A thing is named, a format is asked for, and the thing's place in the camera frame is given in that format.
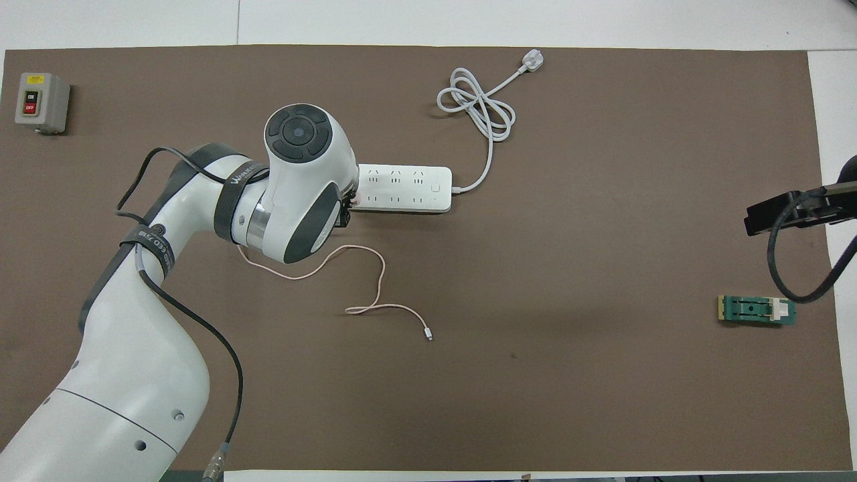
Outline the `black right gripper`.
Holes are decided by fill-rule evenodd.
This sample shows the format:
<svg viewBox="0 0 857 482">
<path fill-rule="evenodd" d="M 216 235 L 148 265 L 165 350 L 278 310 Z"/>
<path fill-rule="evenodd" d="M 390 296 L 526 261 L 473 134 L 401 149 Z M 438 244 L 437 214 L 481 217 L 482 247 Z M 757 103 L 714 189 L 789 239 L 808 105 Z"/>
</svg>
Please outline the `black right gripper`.
<svg viewBox="0 0 857 482">
<path fill-rule="evenodd" d="M 823 195 L 812 196 L 810 201 L 805 202 L 808 205 L 808 207 L 804 207 L 806 215 L 805 228 L 855 220 L 855 182 L 856 156 L 851 156 L 841 168 L 838 180 L 835 183 L 807 191 L 808 193 L 816 193 L 824 188 Z M 770 232 L 775 220 L 783 213 L 783 210 L 789 207 L 793 200 L 803 194 L 802 191 L 787 191 L 748 207 L 746 216 L 747 236 L 754 237 L 765 232 Z M 781 228 L 801 228 L 802 223 L 802 211 L 797 207 L 792 207 Z"/>
</svg>

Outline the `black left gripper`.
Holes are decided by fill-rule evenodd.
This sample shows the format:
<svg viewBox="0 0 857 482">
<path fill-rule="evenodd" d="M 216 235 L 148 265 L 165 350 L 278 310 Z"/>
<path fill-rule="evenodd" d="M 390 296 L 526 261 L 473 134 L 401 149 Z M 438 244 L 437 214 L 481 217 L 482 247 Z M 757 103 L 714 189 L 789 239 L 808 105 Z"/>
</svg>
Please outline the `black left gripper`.
<svg viewBox="0 0 857 482">
<path fill-rule="evenodd" d="M 356 191 L 354 189 L 349 190 L 343 196 L 343 209 L 340 210 L 339 213 L 337 214 L 335 223 L 333 225 L 334 228 L 346 228 L 346 226 L 349 225 L 349 223 L 351 222 L 351 216 L 352 216 L 351 210 L 352 210 L 353 206 L 355 205 L 355 200 L 356 200 Z"/>
</svg>

